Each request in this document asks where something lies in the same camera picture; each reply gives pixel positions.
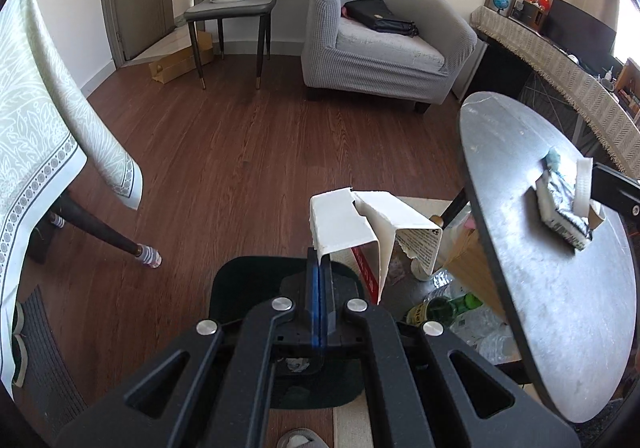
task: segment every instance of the gray tabletop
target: gray tabletop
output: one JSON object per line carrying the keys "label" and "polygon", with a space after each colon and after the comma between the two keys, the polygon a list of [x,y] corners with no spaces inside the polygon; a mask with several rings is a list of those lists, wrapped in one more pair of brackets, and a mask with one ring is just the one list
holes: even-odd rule
{"label": "gray tabletop", "polygon": [[581,157],[551,123],[506,96],[479,92],[460,112],[472,205],[500,299],[540,398],[570,421],[595,416],[620,382],[636,322],[636,279],[618,214],[583,251],[540,220],[534,184],[555,147]]}

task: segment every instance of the gray armchair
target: gray armchair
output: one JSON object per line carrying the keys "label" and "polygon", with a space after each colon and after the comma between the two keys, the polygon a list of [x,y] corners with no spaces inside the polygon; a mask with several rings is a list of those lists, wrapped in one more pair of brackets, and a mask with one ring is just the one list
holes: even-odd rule
{"label": "gray armchair", "polygon": [[444,0],[385,0],[395,15],[415,22],[420,37],[380,34],[340,17],[348,1],[309,0],[306,86],[408,99],[420,102],[419,112],[441,104],[476,46],[462,17]]}

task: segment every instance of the cardboard box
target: cardboard box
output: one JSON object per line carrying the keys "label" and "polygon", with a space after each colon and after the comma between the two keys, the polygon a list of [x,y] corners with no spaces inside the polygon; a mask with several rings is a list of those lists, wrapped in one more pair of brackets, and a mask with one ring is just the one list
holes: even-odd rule
{"label": "cardboard box", "polygon": [[480,244],[478,230],[463,229],[458,236],[444,268],[482,300],[497,316],[506,320],[498,290]]}
{"label": "cardboard box", "polygon": [[[198,31],[198,47],[200,48],[200,60],[203,66],[213,60],[213,39],[211,34]],[[163,56],[149,64],[151,78],[157,82],[171,82],[178,76],[196,69],[191,46],[175,53]]]}
{"label": "cardboard box", "polygon": [[318,259],[351,248],[373,303],[382,297],[396,240],[410,259],[433,271],[442,229],[389,192],[322,193],[311,198],[309,214]]}

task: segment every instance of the television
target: television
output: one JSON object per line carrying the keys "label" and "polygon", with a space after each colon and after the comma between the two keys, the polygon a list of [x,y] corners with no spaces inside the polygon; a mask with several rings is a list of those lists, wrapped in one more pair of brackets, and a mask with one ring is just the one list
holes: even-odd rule
{"label": "television", "polygon": [[604,69],[610,67],[616,32],[580,8],[554,0],[540,34],[566,53],[577,56],[580,65],[594,76],[604,76]]}

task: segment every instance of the window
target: window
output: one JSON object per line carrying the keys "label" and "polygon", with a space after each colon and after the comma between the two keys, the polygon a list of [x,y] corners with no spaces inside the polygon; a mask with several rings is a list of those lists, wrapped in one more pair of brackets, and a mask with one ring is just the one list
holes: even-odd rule
{"label": "window", "polygon": [[631,0],[620,0],[618,34],[613,55],[623,64],[629,57],[640,64],[640,12]]}

